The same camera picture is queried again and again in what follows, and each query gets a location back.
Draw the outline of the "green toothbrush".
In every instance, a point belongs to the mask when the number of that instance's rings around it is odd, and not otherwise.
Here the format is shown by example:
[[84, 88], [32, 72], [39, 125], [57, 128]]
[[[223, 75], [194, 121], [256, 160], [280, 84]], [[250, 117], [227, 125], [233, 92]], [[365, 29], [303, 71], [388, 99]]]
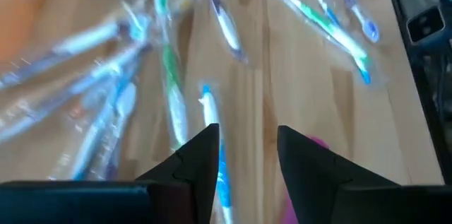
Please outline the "green toothbrush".
[[165, 96], [169, 115], [171, 149], [183, 146], [188, 139], [186, 105], [179, 75], [179, 60], [171, 42], [171, 13], [169, 0], [154, 0], [157, 19], [162, 28], [162, 67], [164, 72]]
[[368, 72], [367, 52], [342, 28], [331, 19], [321, 15], [318, 11], [301, 2], [300, 0], [283, 0], [295, 12], [304, 16], [308, 22], [320, 27], [332, 40], [341, 45], [354, 59], [360, 71]]

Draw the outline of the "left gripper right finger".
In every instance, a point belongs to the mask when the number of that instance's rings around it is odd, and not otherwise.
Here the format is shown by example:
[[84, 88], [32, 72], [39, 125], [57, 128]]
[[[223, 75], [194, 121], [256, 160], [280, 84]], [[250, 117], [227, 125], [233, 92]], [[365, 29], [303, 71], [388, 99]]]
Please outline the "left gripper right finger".
[[288, 126], [278, 157], [299, 224], [452, 224], [451, 185], [397, 184]]

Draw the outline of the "blue toothbrush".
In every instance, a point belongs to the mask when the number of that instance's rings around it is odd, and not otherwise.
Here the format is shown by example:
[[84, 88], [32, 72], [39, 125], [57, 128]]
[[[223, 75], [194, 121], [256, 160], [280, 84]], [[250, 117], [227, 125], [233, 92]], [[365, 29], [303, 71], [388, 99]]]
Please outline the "blue toothbrush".
[[323, 12], [326, 14], [327, 18], [332, 22], [333, 28], [335, 30], [339, 29], [340, 32], [333, 36], [334, 40], [341, 44], [353, 57], [359, 72], [366, 84], [371, 83], [370, 72], [365, 64], [367, 60], [367, 53], [360, 47], [360, 45], [352, 39], [352, 37], [345, 32], [343, 29], [339, 18], [336, 16], [332, 9], [332, 6], [327, 2], [327, 0], [317, 0]]
[[220, 121], [220, 113], [217, 101], [213, 94], [212, 88], [205, 84], [202, 86], [201, 97], [198, 101], [203, 106], [203, 119], [206, 126], [210, 124], [219, 125], [219, 163], [218, 163], [218, 178], [216, 184], [216, 191], [219, 201], [219, 209], [223, 217], [224, 224], [234, 224], [232, 199], [230, 191], [230, 176], [227, 166], [227, 154], [224, 144], [224, 134]]

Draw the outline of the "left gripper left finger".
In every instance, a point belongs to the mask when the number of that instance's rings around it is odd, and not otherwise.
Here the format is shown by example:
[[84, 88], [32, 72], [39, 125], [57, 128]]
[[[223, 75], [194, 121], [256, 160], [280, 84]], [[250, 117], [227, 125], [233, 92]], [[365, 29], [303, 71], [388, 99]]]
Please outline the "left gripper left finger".
[[0, 184], [0, 224], [209, 224], [218, 175], [219, 126], [127, 182]]

